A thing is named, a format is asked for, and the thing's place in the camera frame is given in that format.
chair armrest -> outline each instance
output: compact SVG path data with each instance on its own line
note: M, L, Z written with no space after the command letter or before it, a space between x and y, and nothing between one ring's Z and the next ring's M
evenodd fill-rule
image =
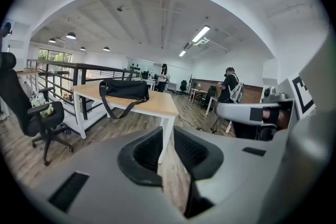
M39 90L38 92L40 92L40 93L44 93L44 92L47 92L47 91L51 91L51 90L53 90L54 89L54 87L49 87L49 88L44 88L44 89L42 89L42 90Z
M49 107L49 103L44 104L44 105L39 105L39 106L36 106L34 108L28 109L27 114L28 115L34 115L34 114L40 113L43 110L48 109L48 107Z

desk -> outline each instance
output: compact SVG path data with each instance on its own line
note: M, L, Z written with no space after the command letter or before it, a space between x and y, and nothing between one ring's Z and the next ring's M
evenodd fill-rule
M210 98L209 105L208 105L208 108L207 108L206 113L205 113L206 116L209 115L209 110L210 110L210 107L211 107L212 100L216 100L217 101L217 98L215 98L215 97L211 97Z
M16 72L17 76L19 77L23 77L23 76L34 76L35 75L35 83L37 83L37 74L39 73L40 71L35 69L35 68L25 68L23 71L20 71L20 72ZM32 79L30 78L30 91L31 93L34 93L33 91L33 81ZM4 113L7 117L9 117L9 110L8 110L8 106L7 104L0 98L0 102L1 102L1 107L3 108L4 110Z
M198 90L198 89L191 89L191 94L190 94L190 98L189 98L189 101L191 100L191 104L194 103L194 98L195 98L195 93L196 92L208 93L206 91L202 91L202 90Z
M150 85L150 90L154 91L154 86L155 86L155 80L151 79L140 79L140 78L132 78L132 80L138 80L138 81L145 81L147 82L148 85Z
M79 127L79 133L82 138L86 138L84 130L84 119L80 112L80 96L102 102L99 95L99 84L85 84L73 87L73 101L75 105L75 114ZM106 100L111 108L125 109L131 102L135 100L117 98L106 96ZM175 117L178 116L178 110L174 104L174 101L170 94L163 92L150 91L149 100L147 102L137 104L131 111L150 116L158 116L161 118L160 126L163 127L163 148L159 157L159 163L162 163L162 159L166 148L168 146L169 138L173 131Z

black bag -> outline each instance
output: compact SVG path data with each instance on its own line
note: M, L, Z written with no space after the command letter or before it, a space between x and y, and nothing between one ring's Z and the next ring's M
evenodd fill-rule
M115 120L125 117L136 104L141 104L149 100L148 87L145 81L104 79L99 84L99 94L107 112ZM130 103L124 112L119 117L117 117L113 114L113 110L116 108L110 109L106 101L105 96L107 95L126 99L136 99L138 101Z

black office chair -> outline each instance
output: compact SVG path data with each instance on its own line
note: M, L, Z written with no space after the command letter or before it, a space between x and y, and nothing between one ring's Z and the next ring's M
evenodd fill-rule
M38 138L32 140L32 146L36 147L35 142L45 141L43 164L49 165L47 153L51 141L56 141L69 147L69 151L74 152L73 147L67 142L61 140L56 135L62 132L68 132L69 127L58 127L64 119L64 109L61 102L52 102L54 112L47 118L42 118L40 112L48 109L49 104L44 104L32 108L29 98L22 89L16 72L13 68L16 65L16 58L10 52L0 53L0 97L8 107L17 116L20 128L23 134L34 137L40 133ZM50 88L42 89L45 99L48 100L48 91Z
M208 106L210 102L211 97L216 96L216 87L215 86L210 86L208 93L206 94L205 98L200 99L199 105L200 106Z
M183 94L183 93L184 93L184 91L186 91L186 90L187 90L187 82L186 82L186 80L182 80L182 81L181 81L180 90L182 90L182 93L181 93L181 92L179 92L179 94Z

black t-shirt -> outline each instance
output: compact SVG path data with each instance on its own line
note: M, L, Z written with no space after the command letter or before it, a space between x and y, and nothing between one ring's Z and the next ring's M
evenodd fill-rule
M228 75L222 83L222 86L226 86L225 90L222 90L220 97L218 98L219 103L232 103L230 99L230 89L233 90L237 86L238 82L236 77L232 74Z

